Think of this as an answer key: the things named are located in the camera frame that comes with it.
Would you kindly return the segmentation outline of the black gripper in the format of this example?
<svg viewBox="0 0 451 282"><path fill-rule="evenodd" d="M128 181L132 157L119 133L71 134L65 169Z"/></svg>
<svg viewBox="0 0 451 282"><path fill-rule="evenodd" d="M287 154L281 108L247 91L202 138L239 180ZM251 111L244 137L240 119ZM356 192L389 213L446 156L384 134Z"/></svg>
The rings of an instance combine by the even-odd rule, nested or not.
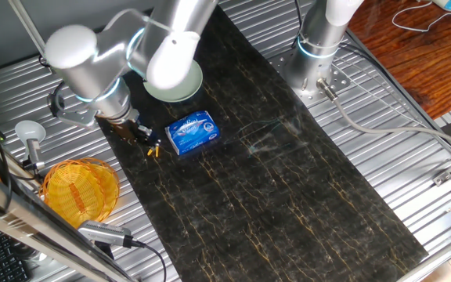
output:
<svg viewBox="0 0 451 282"><path fill-rule="evenodd" d="M156 132L141 122L140 113L127 113L117 119L110 119L110 124L122 140L131 145L143 146L148 154L160 146Z"/></svg>

